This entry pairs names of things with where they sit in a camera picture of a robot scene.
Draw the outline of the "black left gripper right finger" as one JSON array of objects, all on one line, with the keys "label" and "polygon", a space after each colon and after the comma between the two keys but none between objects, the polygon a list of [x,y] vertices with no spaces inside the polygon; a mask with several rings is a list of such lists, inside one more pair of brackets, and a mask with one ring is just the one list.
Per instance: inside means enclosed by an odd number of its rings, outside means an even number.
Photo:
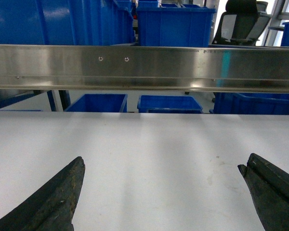
[{"label": "black left gripper right finger", "polygon": [[252,153],[237,166],[266,231],[289,231],[289,173]]}]

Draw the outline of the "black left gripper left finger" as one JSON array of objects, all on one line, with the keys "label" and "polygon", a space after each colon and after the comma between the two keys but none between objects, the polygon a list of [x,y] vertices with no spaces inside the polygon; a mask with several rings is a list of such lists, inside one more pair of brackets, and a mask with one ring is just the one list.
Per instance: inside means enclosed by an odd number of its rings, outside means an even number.
[{"label": "black left gripper left finger", "polygon": [[78,156],[2,217],[0,231],[73,231],[84,175],[84,160]]}]

